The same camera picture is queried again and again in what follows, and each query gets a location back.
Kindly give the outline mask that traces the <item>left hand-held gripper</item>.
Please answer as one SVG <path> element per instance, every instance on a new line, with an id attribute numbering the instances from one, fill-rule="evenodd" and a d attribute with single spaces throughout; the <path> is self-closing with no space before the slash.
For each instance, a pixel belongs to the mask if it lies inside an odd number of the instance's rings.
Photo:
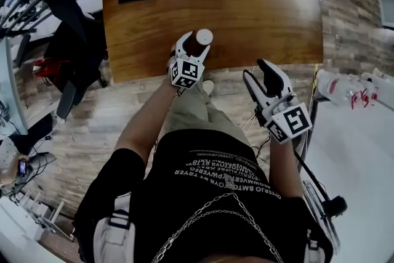
<path id="1" fill-rule="evenodd" d="M 171 83 L 180 89 L 190 89 L 201 79 L 205 69 L 203 62 L 211 48 L 207 45 L 198 56 L 194 56 L 196 54 L 195 35 L 195 31 L 182 35 L 176 42 L 176 48 L 170 54 L 170 57 L 175 58 L 169 66 Z"/>

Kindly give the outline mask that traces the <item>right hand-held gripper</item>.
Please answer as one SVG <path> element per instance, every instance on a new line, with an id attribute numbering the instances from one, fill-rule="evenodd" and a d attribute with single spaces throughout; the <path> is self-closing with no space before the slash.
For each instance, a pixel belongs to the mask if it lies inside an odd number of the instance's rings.
<path id="1" fill-rule="evenodd" d="M 312 128 L 308 109 L 292 92 L 291 81 L 287 74 L 268 60 L 258 59 L 258 66 L 263 72 L 263 84 L 248 70 L 243 71 L 243 81 L 252 100 L 258 104 L 255 109 L 259 124 L 266 128 L 279 143 L 302 135 Z M 269 106 L 267 101 L 278 97 Z"/>

